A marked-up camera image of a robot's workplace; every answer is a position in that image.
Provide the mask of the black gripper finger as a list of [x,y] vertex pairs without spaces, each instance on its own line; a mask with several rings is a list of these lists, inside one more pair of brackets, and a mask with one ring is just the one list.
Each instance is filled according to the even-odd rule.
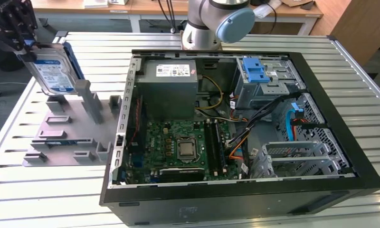
[[36,42],[38,21],[32,4],[14,4],[10,10],[22,59],[26,62],[35,62],[38,56],[32,51],[32,46]]
[[0,50],[19,51],[19,45],[6,35],[0,33]]

